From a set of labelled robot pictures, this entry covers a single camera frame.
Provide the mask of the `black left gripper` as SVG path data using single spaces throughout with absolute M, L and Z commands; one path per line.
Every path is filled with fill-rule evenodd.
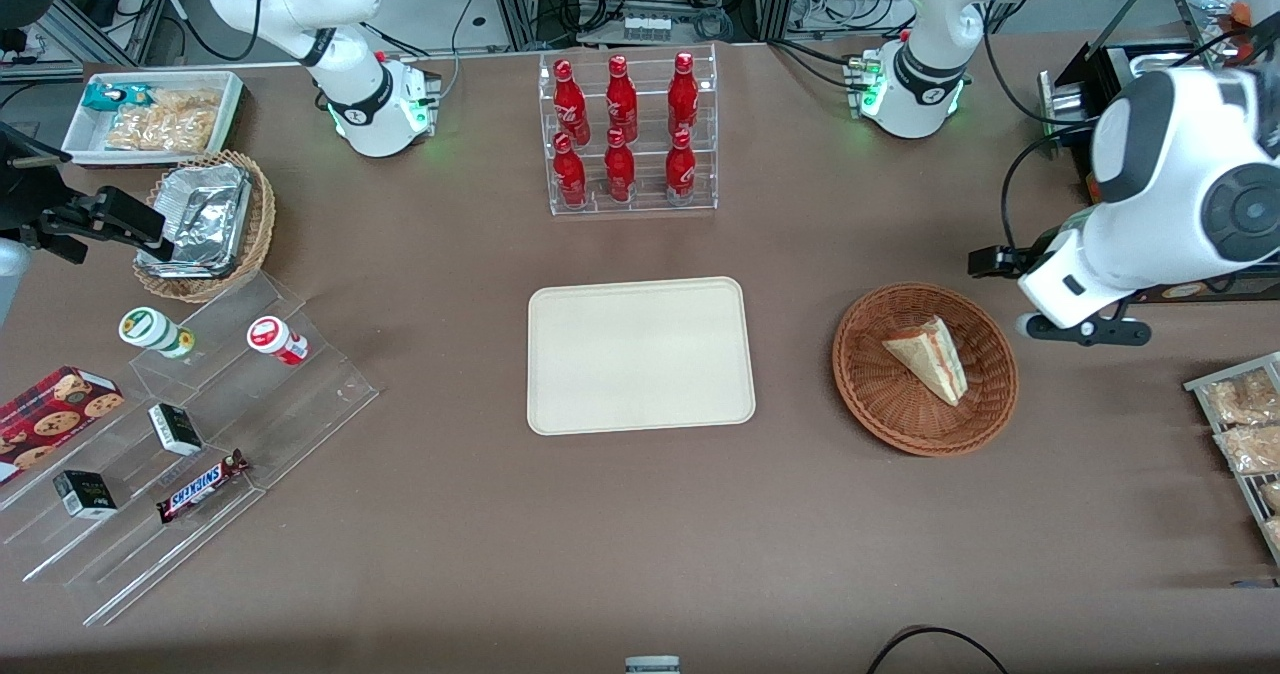
M 1042 246 L 988 246 L 983 249 L 970 251 L 966 260 L 966 272 L 969 278 L 974 279 L 1018 279 L 1029 272 L 1042 255 Z

